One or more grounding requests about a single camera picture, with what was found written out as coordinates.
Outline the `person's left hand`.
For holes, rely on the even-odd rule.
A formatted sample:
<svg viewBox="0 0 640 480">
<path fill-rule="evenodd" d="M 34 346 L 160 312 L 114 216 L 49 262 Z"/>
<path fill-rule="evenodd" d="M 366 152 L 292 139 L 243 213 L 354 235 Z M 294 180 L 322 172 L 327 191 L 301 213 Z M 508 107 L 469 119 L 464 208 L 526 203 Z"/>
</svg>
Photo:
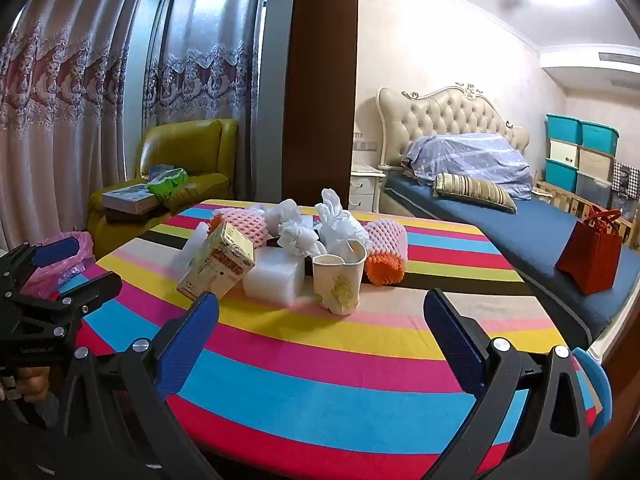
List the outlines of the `person's left hand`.
<svg viewBox="0 0 640 480">
<path fill-rule="evenodd" d="M 8 390 L 1 385 L 1 400 L 9 399 L 12 396 L 21 396 L 29 403 L 39 403 L 47 399 L 49 393 L 49 367 L 25 367 L 18 371 L 18 378 L 15 387 Z"/>
</svg>

